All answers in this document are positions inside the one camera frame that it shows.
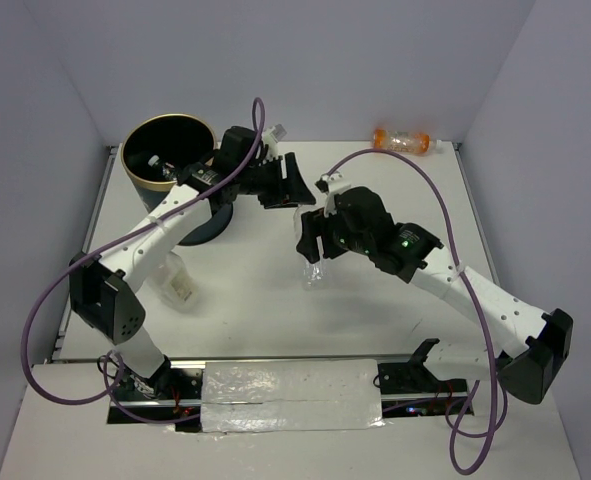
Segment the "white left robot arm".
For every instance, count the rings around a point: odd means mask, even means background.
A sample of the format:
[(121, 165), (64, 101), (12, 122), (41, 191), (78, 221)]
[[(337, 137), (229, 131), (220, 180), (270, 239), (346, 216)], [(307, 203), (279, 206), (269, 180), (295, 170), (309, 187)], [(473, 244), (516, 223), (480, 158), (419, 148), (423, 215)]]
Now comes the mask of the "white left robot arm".
[(180, 382), (170, 360), (145, 331), (145, 309), (136, 296), (144, 281), (182, 239), (240, 195), (255, 196), (265, 209), (314, 204), (294, 153), (278, 151), (285, 134), (280, 124), (263, 132), (229, 128), (219, 147), (176, 170), (175, 185), (127, 241), (72, 259), (72, 310), (116, 348), (146, 397), (162, 398)]

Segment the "crushed clear blue-label bottle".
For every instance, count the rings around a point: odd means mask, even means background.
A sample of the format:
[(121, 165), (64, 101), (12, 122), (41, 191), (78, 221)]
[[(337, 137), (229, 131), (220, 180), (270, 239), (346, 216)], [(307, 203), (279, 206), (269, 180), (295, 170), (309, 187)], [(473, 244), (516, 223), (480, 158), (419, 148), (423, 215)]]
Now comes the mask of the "crushed clear blue-label bottle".
[(148, 174), (154, 182), (175, 183), (178, 177), (177, 168), (159, 155), (152, 155), (146, 162)]

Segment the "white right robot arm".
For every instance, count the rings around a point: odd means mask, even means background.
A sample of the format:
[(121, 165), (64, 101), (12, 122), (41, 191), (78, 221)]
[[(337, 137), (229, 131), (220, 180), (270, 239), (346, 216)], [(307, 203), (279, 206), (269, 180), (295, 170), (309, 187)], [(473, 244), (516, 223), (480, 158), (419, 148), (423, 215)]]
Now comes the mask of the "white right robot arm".
[(569, 356), (574, 322), (561, 309), (546, 312), (520, 301), (455, 258), (435, 235), (397, 223), (378, 194), (325, 177), (316, 184), (322, 208), (301, 217), (296, 250), (309, 263), (345, 253), (363, 255), (380, 271), (444, 301), (462, 316), (486, 323), (499, 346), (496, 372), (510, 395), (543, 401)]

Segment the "long clear plastic bottle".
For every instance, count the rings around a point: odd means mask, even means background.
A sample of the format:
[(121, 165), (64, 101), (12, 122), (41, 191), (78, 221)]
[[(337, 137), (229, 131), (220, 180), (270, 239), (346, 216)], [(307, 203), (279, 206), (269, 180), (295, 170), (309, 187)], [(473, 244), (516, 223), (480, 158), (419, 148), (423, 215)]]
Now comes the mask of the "long clear plastic bottle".
[[(299, 205), (293, 214), (293, 227), (295, 244), (298, 244), (302, 237), (302, 216), (305, 213), (316, 209), (314, 205)], [(317, 263), (310, 263), (302, 254), (296, 251), (297, 258), (301, 264), (301, 284), (304, 290), (318, 290), (326, 285), (327, 273), (326, 263), (321, 259)]]

